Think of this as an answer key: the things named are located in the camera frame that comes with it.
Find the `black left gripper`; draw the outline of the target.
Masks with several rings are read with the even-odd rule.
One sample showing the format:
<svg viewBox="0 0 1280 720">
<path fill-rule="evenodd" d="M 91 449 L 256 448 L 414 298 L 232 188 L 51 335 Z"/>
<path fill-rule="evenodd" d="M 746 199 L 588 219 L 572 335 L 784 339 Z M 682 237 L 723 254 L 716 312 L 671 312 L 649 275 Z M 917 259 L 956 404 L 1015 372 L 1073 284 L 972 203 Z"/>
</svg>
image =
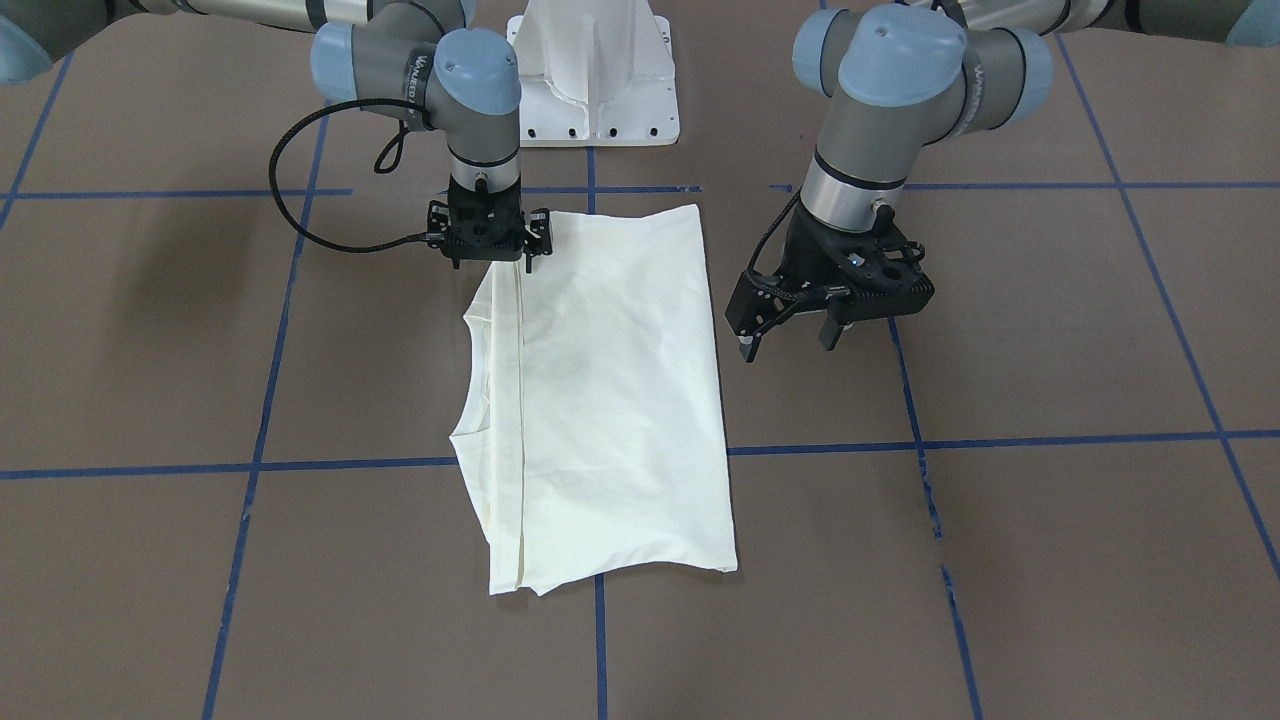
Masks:
<svg viewBox="0 0 1280 720">
<path fill-rule="evenodd" d="M 781 263 L 762 274 L 756 260 L 782 220 L 788 228 Z M 754 363 L 762 337 L 799 314 L 826 314 L 818 341 L 829 352 L 855 323 L 919 313 L 934 296 L 924 256 L 897 228 L 890 205 L 873 208 L 864 232 L 836 229 L 803 205 L 788 205 L 756 245 L 726 309 L 744 361 Z"/>
</svg>

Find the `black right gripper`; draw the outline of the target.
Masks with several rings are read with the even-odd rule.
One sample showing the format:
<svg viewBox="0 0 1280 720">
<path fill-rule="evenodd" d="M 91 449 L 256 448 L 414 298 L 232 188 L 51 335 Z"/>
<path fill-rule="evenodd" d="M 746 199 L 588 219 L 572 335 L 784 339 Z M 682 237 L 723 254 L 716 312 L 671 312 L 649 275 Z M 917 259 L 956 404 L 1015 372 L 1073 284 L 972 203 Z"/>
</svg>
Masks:
<svg viewBox="0 0 1280 720">
<path fill-rule="evenodd" d="M 525 273 L 532 273 L 536 256 L 553 254 L 550 211 L 545 208 L 527 214 L 521 206 L 521 182 L 492 191 L 485 181 L 468 188 L 449 179 L 447 200 L 430 201 L 426 243 L 452 260 L 456 269 L 463 260 L 525 260 Z"/>
</svg>

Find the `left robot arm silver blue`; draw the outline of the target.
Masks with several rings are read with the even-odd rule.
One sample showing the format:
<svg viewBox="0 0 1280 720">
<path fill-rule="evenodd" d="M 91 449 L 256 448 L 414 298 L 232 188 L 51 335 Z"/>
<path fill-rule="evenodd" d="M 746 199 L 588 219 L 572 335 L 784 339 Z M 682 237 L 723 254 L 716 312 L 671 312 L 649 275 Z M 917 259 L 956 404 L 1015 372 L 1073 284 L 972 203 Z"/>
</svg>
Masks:
<svg viewBox="0 0 1280 720">
<path fill-rule="evenodd" d="M 835 348 L 860 322 L 919 313 L 934 284 L 895 214 L 925 146 L 1037 111 L 1053 83 L 1051 35 L 1116 29 L 1277 45 L 1275 1 L 891 1 L 815 12 L 792 50 L 797 79 L 829 101 L 806 177 L 777 222 L 771 273 L 749 261 L 726 319 L 748 363 L 792 316 L 823 313 Z"/>
</svg>

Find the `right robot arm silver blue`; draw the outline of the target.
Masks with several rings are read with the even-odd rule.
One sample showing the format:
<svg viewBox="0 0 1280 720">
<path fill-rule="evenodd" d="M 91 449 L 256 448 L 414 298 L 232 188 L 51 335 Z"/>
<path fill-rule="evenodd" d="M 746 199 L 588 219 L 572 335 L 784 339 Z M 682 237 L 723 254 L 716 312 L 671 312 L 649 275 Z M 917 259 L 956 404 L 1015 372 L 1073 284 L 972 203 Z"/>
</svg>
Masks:
<svg viewBox="0 0 1280 720">
<path fill-rule="evenodd" d="M 278 181 L 287 145 L 325 117 L 367 110 L 397 123 L 376 173 L 398 167 L 415 132 L 442 132 L 451 152 L 445 199 L 430 201 L 425 229 L 399 245 L 425 243 L 453 266 L 530 264 L 552 254 L 550 213 L 522 206 L 516 53 L 474 26 L 471 1 L 5 1 L 3 82 L 33 79 L 118 20 L 177 13 L 312 35 L 311 77 L 326 106 L 291 127 L 268 161 L 271 196 L 288 224 L 298 222 Z"/>
</svg>

